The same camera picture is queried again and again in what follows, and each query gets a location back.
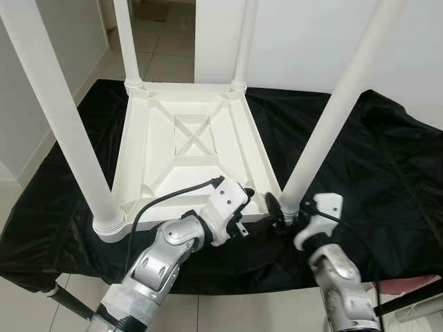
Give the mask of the white plastic table top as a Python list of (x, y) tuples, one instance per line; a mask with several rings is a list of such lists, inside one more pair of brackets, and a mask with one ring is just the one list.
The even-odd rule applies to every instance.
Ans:
[(246, 93), (228, 84), (146, 82), (130, 89), (111, 193), (125, 213), (120, 240), (199, 211), (218, 176), (254, 189), (242, 221), (268, 214), (264, 195), (281, 185)]

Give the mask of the black cloth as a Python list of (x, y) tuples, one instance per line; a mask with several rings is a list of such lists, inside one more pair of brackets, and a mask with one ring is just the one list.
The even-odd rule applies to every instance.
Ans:
[[(246, 100), (279, 184), (288, 180), (329, 95), (253, 88)], [(431, 224), (442, 219), (443, 137), (374, 91), (352, 108), (308, 190), (344, 199), (333, 240), (364, 281), (436, 275), (442, 248)], [(105, 243), (58, 146), (48, 152), (0, 231), (0, 278), (30, 292), (51, 288), (62, 274), (119, 279), (126, 241)], [(244, 295), (314, 287), (290, 234), (266, 231), (192, 254), (174, 294)]]

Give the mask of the pink cushion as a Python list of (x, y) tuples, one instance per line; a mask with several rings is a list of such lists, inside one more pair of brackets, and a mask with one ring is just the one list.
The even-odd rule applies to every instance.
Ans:
[(385, 279), (379, 282), (380, 291), (384, 295), (399, 296), (406, 292), (418, 290), (418, 288), (427, 286), (440, 279), (437, 275), (415, 276), (401, 279)]

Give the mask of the black pole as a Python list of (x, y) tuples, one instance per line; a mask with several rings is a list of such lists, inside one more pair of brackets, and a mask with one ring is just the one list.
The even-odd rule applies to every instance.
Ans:
[(442, 293), (443, 282), (441, 279), (437, 279), (437, 281), (431, 282), (431, 284), (427, 284), (417, 290), (407, 292), (405, 295), (393, 298), (388, 302), (383, 302), (382, 304), (375, 306), (374, 313), (380, 318), (383, 314), (389, 314), (408, 306), (414, 306), (414, 304), (418, 304), (421, 301), (440, 296)]

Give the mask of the black stand leg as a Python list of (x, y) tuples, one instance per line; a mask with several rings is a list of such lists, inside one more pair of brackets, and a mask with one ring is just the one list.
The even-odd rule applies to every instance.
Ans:
[(79, 298), (70, 294), (68, 290), (59, 284), (55, 284), (53, 288), (45, 291), (45, 295), (48, 298), (55, 300), (58, 304), (60, 304), (60, 306), (70, 310), (70, 312), (75, 313), (76, 316), (86, 320), (87, 322), (95, 314), (91, 308), (86, 306), (86, 304), (83, 304)]

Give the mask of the white door frame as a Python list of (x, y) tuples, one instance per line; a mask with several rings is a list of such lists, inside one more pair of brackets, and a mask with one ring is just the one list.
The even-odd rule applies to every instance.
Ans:
[(111, 32), (117, 26), (114, 0), (98, 0), (98, 5), (105, 32)]

